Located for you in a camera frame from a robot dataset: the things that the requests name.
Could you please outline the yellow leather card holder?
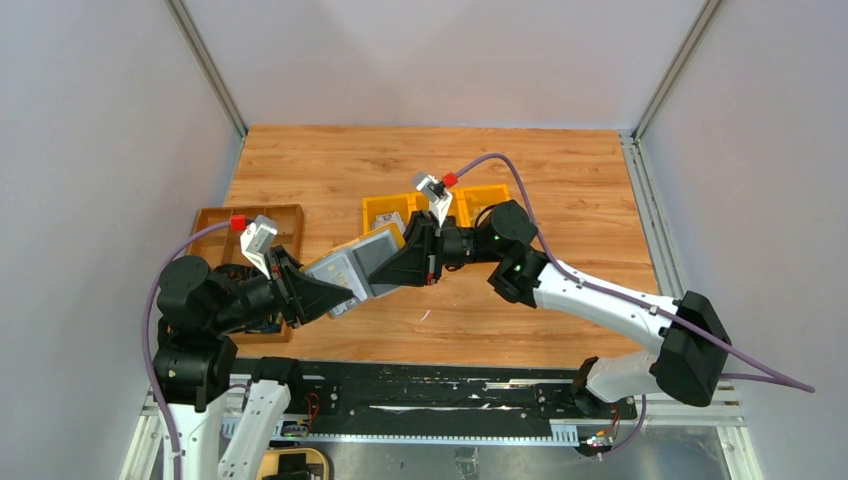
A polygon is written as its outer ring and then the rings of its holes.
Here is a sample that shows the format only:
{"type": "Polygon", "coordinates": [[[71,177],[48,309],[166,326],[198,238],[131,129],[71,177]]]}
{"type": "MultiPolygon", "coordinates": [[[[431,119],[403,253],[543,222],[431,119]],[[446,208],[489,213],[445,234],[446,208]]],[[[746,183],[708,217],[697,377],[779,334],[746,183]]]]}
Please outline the yellow leather card holder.
{"type": "Polygon", "coordinates": [[[330,318],[338,318],[370,299],[385,297],[401,288],[400,285],[371,283],[368,276],[404,245],[403,234],[398,226],[394,223],[385,224],[334,248],[302,267],[301,271],[309,277],[353,292],[352,299],[328,312],[330,318]]]}

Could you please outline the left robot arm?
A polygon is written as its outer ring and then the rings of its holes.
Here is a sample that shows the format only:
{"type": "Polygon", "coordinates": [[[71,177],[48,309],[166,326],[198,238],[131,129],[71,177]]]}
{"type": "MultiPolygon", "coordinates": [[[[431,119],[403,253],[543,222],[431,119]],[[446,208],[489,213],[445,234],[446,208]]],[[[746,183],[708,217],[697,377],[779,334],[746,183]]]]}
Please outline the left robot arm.
{"type": "Polygon", "coordinates": [[[227,448],[220,447],[227,393],[237,357],[230,333],[277,317],[300,326],[352,298],[351,290],[311,278],[281,247],[265,254],[268,274],[243,281],[194,255],[169,261],[154,289],[162,314],[152,387],[168,433],[167,479],[256,478],[287,409],[319,414],[296,359],[263,357],[253,367],[242,414],[227,448]]]}

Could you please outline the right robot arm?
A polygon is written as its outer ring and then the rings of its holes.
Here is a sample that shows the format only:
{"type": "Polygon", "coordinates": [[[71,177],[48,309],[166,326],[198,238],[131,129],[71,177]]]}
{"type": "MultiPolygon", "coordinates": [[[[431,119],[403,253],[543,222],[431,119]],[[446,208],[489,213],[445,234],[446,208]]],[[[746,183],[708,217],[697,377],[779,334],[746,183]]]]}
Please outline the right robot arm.
{"type": "Polygon", "coordinates": [[[712,402],[728,356],[714,342],[729,337],[705,296],[692,291],[680,299],[652,295],[585,275],[534,248],[537,235],[528,213],[514,200],[485,208],[471,227],[451,220],[438,225],[431,213],[416,211],[403,247],[368,280],[423,287],[437,283],[445,271],[493,263],[488,282],[507,302],[576,315],[641,345],[634,354],[590,357],[581,364],[565,401],[583,415],[651,393],[693,407],[712,402]]]}

